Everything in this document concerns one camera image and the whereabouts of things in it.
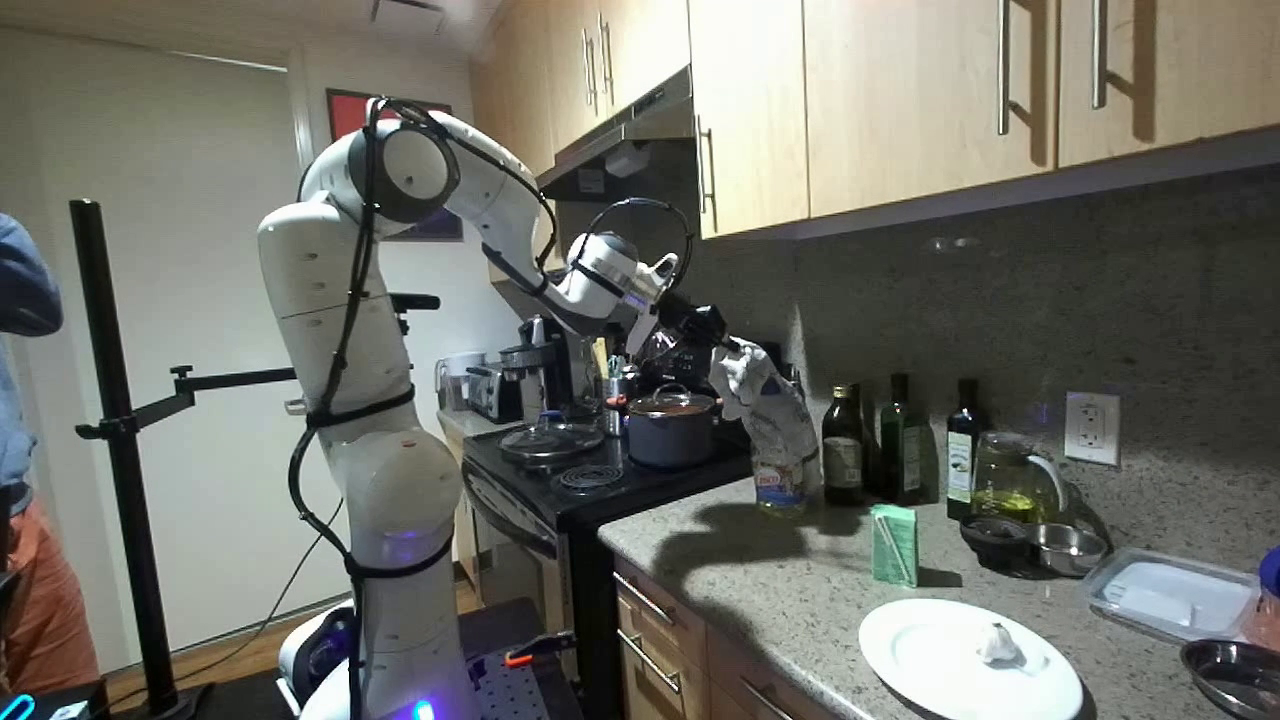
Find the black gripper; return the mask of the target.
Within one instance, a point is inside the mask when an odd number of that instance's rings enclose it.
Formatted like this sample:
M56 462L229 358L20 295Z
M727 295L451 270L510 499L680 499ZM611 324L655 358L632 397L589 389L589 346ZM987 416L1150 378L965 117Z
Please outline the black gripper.
M712 346L727 335L716 303L663 300L660 324L641 346L641 378L648 389L706 389Z

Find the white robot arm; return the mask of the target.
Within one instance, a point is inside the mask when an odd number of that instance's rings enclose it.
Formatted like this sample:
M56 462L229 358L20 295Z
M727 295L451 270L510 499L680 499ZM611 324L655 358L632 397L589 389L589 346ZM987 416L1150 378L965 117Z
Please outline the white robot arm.
M321 675L282 670L295 720L478 720L451 608L459 470L420 423L402 326L376 245L436 213L464 220L484 258L558 324L615 332L643 350L660 332L702 332L674 252L643 258L590 229L546 268L531 245L550 199L469 119L376 97L330 141L288 205L256 229L259 277L304 389L304 456L325 456L346 523L330 536L353 582L353 638Z

